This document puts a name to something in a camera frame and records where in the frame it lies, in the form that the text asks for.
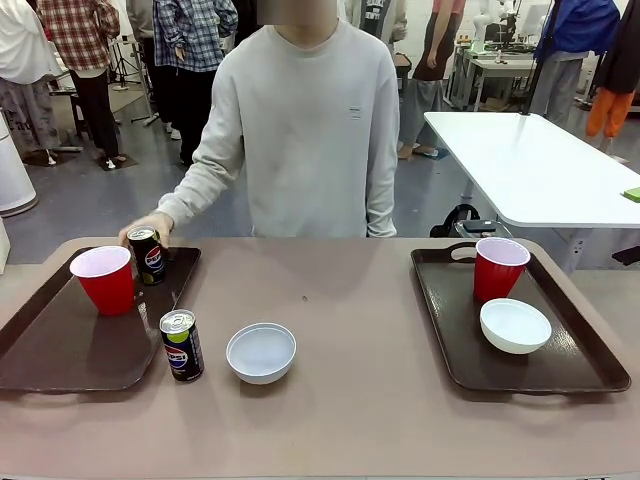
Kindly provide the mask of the person's right hand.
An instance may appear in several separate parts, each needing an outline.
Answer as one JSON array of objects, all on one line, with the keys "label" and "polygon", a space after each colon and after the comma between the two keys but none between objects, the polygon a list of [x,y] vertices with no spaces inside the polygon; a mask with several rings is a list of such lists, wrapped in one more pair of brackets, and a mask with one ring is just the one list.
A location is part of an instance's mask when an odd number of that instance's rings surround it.
[{"label": "person's right hand", "polygon": [[152,212],[141,217],[120,230],[118,242],[121,246],[128,245],[127,234],[130,230],[140,227],[153,227],[159,234],[159,242],[164,248],[169,247],[169,237],[174,227],[173,219],[163,212]]}]

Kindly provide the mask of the black Pepsi can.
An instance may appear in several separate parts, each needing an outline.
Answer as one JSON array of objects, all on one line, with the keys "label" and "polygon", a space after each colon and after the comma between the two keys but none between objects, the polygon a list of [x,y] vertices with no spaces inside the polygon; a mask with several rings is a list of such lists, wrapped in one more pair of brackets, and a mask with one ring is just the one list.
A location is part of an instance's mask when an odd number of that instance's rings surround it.
[{"label": "black Pepsi can", "polygon": [[159,329],[173,377],[191,382],[204,372],[204,360],[195,314],[177,309],[165,314]]},{"label": "black Pepsi can", "polygon": [[127,232],[127,240],[143,283],[161,283],[165,279],[165,256],[158,232],[150,226],[133,227]]}]

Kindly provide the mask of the red plastic cup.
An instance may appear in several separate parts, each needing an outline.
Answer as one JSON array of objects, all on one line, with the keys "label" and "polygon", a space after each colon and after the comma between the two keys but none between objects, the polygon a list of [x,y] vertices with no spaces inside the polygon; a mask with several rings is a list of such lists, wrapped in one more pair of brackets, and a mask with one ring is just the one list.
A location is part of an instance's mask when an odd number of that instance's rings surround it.
[{"label": "red plastic cup", "polygon": [[100,314],[121,315],[133,307],[135,288],[131,253],[127,248],[92,248],[73,259],[69,269]]},{"label": "red plastic cup", "polygon": [[531,259],[518,242],[499,237],[476,242],[474,297],[481,302],[507,297]]}]

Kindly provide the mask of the white plastic bowl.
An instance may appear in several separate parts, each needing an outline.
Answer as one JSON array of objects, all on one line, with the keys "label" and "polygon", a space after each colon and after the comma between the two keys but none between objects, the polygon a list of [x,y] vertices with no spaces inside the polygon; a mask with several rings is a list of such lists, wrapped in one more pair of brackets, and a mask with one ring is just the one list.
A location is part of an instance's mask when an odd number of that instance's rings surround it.
[{"label": "white plastic bowl", "polygon": [[295,359],[297,342],[286,327],[269,322],[248,325],[226,347],[226,360],[242,381],[267,385],[284,377]]},{"label": "white plastic bowl", "polygon": [[486,340],[509,354],[533,353],[552,335],[551,324],[544,314],[515,299],[490,300],[481,307],[479,317]]}]

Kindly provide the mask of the person's left forearm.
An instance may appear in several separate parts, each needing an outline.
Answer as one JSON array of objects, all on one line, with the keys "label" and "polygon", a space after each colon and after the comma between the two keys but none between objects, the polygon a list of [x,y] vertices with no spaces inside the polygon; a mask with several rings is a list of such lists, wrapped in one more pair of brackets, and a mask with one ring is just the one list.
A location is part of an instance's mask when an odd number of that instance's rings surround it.
[{"label": "person's left forearm", "polygon": [[367,175],[366,219],[367,235],[390,238],[397,234],[393,222],[395,206],[394,182],[396,166],[378,166]]}]

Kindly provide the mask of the person's right forearm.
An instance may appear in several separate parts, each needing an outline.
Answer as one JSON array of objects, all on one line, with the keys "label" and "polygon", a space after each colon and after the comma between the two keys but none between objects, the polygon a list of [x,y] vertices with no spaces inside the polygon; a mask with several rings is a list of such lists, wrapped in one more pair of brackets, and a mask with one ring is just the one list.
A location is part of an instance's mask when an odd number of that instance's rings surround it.
[{"label": "person's right forearm", "polygon": [[173,229],[210,207],[236,180],[243,165],[241,143],[203,140],[191,166],[173,191],[161,197],[156,213],[166,215]]}]

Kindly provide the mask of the dark wooden stool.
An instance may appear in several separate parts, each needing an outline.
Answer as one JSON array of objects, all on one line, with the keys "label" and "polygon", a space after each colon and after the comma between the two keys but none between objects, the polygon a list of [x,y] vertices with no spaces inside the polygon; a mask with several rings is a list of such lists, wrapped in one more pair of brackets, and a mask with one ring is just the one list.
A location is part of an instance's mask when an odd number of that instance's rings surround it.
[{"label": "dark wooden stool", "polygon": [[88,124],[84,119],[77,92],[74,89],[51,90],[50,98],[60,145],[56,153],[79,153],[85,143],[92,140]]}]

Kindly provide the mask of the brown plastic tray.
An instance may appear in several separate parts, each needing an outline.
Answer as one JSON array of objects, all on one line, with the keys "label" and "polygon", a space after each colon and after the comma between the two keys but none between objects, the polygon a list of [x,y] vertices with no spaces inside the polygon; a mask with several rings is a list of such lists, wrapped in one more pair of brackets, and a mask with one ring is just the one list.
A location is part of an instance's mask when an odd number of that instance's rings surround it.
[{"label": "brown plastic tray", "polygon": [[539,351],[513,355],[484,337],[481,304],[473,296],[472,242],[411,253],[451,379],[473,391],[528,394],[605,394],[627,390],[631,377],[548,269],[532,258],[510,295],[550,321],[550,341]]},{"label": "brown plastic tray", "polygon": [[173,247],[165,280],[136,280],[134,306],[99,314],[62,264],[0,329],[0,391],[68,394],[121,391],[139,382],[163,340],[161,317],[176,309],[201,251]]}]

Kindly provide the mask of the white cylindrical bin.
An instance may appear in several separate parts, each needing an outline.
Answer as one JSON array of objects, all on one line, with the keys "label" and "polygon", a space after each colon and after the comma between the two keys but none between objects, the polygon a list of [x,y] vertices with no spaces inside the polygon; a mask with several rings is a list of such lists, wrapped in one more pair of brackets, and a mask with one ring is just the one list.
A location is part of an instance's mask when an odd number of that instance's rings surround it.
[{"label": "white cylindrical bin", "polygon": [[37,202],[36,191],[0,108],[0,217],[24,213]]}]

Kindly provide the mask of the black tripod stand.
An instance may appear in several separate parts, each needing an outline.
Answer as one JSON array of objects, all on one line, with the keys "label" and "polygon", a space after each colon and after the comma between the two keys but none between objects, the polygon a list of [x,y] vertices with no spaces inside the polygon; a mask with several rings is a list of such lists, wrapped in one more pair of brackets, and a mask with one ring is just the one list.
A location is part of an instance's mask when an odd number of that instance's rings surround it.
[{"label": "black tripod stand", "polygon": [[141,60],[139,44],[134,38],[129,39],[128,36],[123,36],[113,40],[109,48],[113,59],[111,74],[113,90],[125,92],[130,89],[131,85],[141,87],[146,113],[143,116],[133,118],[131,122],[139,122],[144,127],[149,127],[157,120],[158,116],[151,106],[147,70]]}]

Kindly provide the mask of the person in cream sweatshirt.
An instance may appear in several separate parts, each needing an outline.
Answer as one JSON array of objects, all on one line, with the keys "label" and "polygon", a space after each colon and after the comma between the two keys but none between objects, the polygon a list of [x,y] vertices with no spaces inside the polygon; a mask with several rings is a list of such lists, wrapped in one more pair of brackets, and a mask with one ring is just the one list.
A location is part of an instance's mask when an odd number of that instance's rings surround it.
[{"label": "person in cream sweatshirt", "polygon": [[242,144],[256,235],[361,237],[367,175],[397,166],[398,128],[380,40],[342,22],[303,50],[266,27],[221,64],[202,141]]}]

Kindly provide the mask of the bystander in blue plaid shirt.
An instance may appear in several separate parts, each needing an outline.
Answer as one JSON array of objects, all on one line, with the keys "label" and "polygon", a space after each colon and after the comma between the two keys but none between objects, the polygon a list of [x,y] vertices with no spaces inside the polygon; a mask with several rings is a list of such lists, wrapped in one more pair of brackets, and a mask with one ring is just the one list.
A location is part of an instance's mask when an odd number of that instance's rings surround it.
[{"label": "bystander in blue plaid shirt", "polygon": [[222,40],[236,32],[238,13],[232,0],[153,0],[153,24],[156,64],[175,71],[172,125],[181,134],[181,162],[189,165],[209,118]]}]

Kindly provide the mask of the bystander in red plaid shirt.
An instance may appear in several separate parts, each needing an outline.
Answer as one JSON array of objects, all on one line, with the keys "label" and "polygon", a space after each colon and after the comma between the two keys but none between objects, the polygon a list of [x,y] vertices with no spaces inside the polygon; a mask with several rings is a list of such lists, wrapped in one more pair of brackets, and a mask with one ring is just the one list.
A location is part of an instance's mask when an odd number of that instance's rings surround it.
[{"label": "bystander in red plaid shirt", "polygon": [[109,170],[120,154],[110,107],[108,42],[120,34],[119,13],[108,0],[38,0],[38,13],[70,72],[84,120]]}]

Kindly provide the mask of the bystander in white top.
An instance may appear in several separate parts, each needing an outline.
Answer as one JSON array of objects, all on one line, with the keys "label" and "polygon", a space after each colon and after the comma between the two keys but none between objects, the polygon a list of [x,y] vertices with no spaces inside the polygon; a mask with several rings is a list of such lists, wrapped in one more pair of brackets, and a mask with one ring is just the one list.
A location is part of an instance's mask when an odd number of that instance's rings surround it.
[{"label": "bystander in white top", "polygon": [[62,74],[42,24],[27,0],[0,0],[0,108],[25,157],[60,146],[49,82]]}]

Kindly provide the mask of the bystander in dark apron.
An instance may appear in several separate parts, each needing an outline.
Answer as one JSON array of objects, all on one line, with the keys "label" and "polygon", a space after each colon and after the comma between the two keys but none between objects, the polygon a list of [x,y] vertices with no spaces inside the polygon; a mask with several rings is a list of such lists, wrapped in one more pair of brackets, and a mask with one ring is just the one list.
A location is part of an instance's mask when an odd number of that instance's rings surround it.
[{"label": "bystander in dark apron", "polygon": [[433,0],[423,53],[404,92],[400,115],[398,158],[412,155],[436,159],[436,135],[424,114],[439,111],[447,62],[454,51],[466,0]]}]

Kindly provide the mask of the bystander in grey hoodie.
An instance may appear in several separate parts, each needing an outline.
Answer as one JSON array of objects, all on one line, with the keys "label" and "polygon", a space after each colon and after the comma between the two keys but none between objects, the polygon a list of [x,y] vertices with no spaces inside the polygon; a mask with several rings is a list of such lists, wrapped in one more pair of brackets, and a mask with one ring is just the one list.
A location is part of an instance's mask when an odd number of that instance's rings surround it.
[{"label": "bystander in grey hoodie", "polygon": [[406,0],[344,0],[347,21],[387,45],[407,35]]}]

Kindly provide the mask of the black office chair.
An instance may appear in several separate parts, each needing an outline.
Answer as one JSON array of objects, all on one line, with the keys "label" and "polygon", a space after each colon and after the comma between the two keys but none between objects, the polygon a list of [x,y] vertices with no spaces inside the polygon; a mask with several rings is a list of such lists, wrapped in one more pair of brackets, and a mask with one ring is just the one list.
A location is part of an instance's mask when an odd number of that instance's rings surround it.
[{"label": "black office chair", "polygon": [[447,215],[443,224],[434,225],[430,238],[511,238],[511,232],[499,221],[482,218],[470,204],[459,204]]}]

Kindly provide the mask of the grey lab desk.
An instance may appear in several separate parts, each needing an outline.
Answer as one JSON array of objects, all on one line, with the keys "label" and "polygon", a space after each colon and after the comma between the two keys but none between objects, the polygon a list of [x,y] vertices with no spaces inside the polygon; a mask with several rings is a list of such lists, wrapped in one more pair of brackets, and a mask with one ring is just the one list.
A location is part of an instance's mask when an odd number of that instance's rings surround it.
[{"label": "grey lab desk", "polygon": [[458,111],[505,107],[514,90],[527,92],[535,71],[531,53],[484,52],[457,46],[445,101]]}]

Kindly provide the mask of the white side table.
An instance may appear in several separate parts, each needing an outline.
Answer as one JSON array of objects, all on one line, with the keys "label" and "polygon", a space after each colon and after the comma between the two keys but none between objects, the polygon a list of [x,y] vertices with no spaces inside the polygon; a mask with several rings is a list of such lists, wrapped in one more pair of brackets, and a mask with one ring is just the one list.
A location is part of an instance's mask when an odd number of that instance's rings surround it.
[{"label": "white side table", "polygon": [[521,228],[568,229],[576,269],[597,229],[640,231],[634,172],[536,114],[427,112],[425,121],[497,215]]}]

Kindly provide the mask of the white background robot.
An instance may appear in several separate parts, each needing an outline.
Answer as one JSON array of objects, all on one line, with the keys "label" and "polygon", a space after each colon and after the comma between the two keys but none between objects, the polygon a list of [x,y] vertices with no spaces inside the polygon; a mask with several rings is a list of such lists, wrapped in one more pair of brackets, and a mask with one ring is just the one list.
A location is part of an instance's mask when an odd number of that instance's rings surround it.
[{"label": "white background robot", "polygon": [[[494,24],[491,13],[492,1],[497,1],[500,5],[498,12],[499,22],[496,28],[492,27],[492,24]],[[515,0],[478,0],[479,14],[473,18],[475,28],[474,38],[471,44],[471,50],[473,52],[484,52],[487,42],[497,42],[506,45],[513,40],[517,15],[514,1]]]}]

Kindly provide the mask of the bystander in blue jacket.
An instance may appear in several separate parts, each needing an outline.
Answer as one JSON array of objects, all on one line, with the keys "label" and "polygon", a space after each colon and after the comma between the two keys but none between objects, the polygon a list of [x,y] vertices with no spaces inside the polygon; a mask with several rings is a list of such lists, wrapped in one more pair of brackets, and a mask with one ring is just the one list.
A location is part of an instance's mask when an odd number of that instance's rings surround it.
[{"label": "bystander in blue jacket", "polygon": [[584,59],[611,46],[620,21],[614,0],[554,0],[534,58],[541,65],[530,111],[563,128]]}]

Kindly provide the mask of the bystander in orange trousers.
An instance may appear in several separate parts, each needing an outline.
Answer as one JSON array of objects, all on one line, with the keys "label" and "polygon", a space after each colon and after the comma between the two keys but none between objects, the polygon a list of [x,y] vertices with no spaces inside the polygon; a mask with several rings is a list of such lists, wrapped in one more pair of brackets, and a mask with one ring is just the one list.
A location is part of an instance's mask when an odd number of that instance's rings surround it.
[{"label": "bystander in orange trousers", "polygon": [[597,93],[585,133],[588,139],[602,133],[607,146],[624,125],[640,84],[640,0],[628,0],[595,84]]}]

